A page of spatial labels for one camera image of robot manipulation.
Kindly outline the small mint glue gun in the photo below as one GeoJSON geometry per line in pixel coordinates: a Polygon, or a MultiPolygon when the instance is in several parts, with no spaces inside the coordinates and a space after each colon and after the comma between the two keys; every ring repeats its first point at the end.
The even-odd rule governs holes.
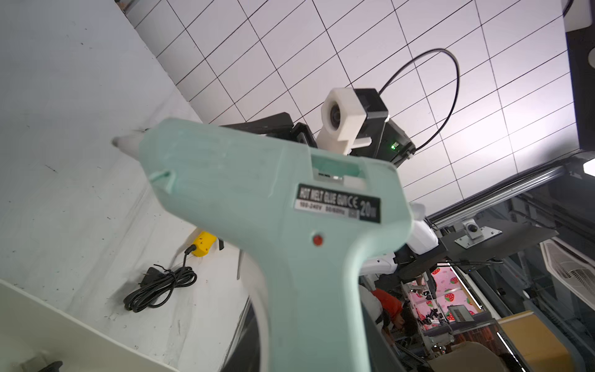
{"type": "Polygon", "coordinates": [[[183,119],[113,139],[163,208],[244,252],[263,371],[369,371],[358,279],[413,227],[396,168],[183,119]]]}

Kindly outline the silver fork right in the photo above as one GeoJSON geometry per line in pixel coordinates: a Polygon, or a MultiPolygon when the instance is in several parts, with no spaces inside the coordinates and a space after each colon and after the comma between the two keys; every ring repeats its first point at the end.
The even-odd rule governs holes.
{"type": "Polygon", "coordinates": [[[243,257],[244,257],[244,251],[240,250],[239,251],[239,255],[238,255],[238,264],[237,264],[237,271],[236,271],[236,280],[239,281],[241,278],[241,270],[242,270],[242,265],[243,265],[243,257]]]}

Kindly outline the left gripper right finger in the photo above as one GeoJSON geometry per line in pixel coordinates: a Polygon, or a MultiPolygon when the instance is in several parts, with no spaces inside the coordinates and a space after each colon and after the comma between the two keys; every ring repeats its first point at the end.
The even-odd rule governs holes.
{"type": "Polygon", "coordinates": [[[364,305],[361,305],[367,338],[367,348],[372,372],[406,372],[387,341],[381,335],[364,305]]]}

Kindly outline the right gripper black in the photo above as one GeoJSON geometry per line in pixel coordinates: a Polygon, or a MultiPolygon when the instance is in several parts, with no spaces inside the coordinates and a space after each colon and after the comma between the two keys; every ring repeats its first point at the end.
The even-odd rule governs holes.
{"type": "MultiPolygon", "coordinates": [[[[228,124],[229,129],[239,130],[280,140],[288,140],[309,147],[321,147],[319,139],[310,127],[302,122],[294,123],[288,113],[278,113],[263,119],[237,124],[228,124]]],[[[415,144],[392,120],[380,124],[377,119],[367,119],[358,133],[353,147],[347,154],[387,161],[398,167],[416,151],[415,144]]]]}

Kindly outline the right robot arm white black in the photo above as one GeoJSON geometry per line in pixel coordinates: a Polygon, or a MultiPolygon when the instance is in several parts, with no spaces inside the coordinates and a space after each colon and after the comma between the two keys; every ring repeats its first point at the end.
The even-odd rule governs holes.
{"type": "Polygon", "coordinates": [[[288,83],[244,130],[314,141],[322,96],[374,88],[390,114],[364,125],[357,156],[399,170],[435,227],[578,172],[594,149],[594,24],[563,32],[592,1],[396,1],[346,45],[320,32],[279,63],[288,83]]]}

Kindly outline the yellow glue gun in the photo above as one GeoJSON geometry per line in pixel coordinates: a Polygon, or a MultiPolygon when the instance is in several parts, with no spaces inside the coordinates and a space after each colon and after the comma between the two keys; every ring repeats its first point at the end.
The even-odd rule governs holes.
{"type": "Polygon", "coordinates": [[[123,299],[125,310],[138,313],[148,308],[159,308],[170,300],[175,289],[192,286],[198,280],[198,275],[187,265],[187,259],[190,256],[207,256],[216,243],[218,250],[225,248],[224,240],[210,232],[202,231],[184,250],[181,266],[165,268],[155,263],[148,268],[139,283],[139,288],[123,299]]]}

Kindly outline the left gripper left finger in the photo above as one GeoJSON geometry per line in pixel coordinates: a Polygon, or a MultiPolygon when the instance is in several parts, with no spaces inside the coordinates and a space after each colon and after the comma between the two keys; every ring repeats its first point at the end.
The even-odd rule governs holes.
{"type": "Polygon", "coordinates": [[[260,371],[260,334],[257,317],[250,299],[246,300],[221,371],[260,371]]]}

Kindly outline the cream plastic storage box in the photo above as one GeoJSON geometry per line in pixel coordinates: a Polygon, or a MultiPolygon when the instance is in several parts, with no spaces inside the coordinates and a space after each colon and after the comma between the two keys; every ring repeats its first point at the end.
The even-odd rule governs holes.
{"type": "Polygon", "coordinates": [[[1,281],[2,371],[174,371],[1,281]]]}

